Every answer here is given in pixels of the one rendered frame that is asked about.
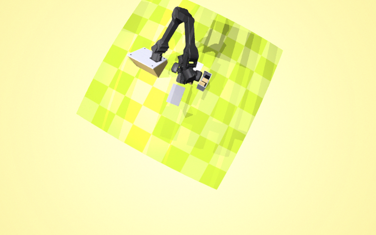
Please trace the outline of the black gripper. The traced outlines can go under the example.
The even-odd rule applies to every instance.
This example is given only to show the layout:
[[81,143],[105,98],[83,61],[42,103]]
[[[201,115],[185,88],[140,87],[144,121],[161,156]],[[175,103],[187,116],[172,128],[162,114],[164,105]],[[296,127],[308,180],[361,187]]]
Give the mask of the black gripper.
[[[174,72],[174,73],[176,73],[176,74],[178,74],[178,71],[182,72],[182,70],[179,68],[179,64],[176,63],[176,62],[173,64],[173,66],[171,68],[171,71]],[[202,72],[199,71],[199,70],[196,70],[195,73],[197,75],[195,81],[199,82],[200,79],[201,79],[201,76],[202,76]]]

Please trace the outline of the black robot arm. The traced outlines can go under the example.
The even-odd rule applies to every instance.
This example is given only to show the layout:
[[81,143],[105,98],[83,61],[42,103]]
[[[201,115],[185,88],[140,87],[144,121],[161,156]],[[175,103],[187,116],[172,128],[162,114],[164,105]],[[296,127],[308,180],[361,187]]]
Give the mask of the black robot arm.
[[178,56],[178,64],[182,72],[178,71],[176,82],[185,85],[196,79],[197,75],[193,68],[197,67],[196,65],[199,58],[198,49],[195,46],[195,19],[187,9],[178,6],[174,8],[172,20],[164,35],[151,47],[152,55],[150,59],[156,63],[161,61],[163,53],[169,49],[168,43],[170,38],[181,23],[185,23],[185,47],[183,54]]

